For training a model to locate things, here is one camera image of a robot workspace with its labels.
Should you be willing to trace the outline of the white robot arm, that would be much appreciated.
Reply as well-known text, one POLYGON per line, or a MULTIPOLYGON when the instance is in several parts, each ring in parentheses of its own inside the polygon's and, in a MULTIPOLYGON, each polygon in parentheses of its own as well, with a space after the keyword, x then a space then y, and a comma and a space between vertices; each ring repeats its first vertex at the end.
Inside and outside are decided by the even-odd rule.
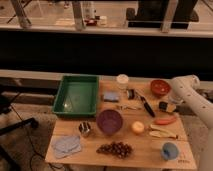
POLYGON ((213 103, 195 91, 199 85, 200 80, 196 75, 173 77, 170 80, 172 88, 170 100, 176 104, 185 101, 208 128, 208 136, 200 155, 198 171, 213 171, 213 103))

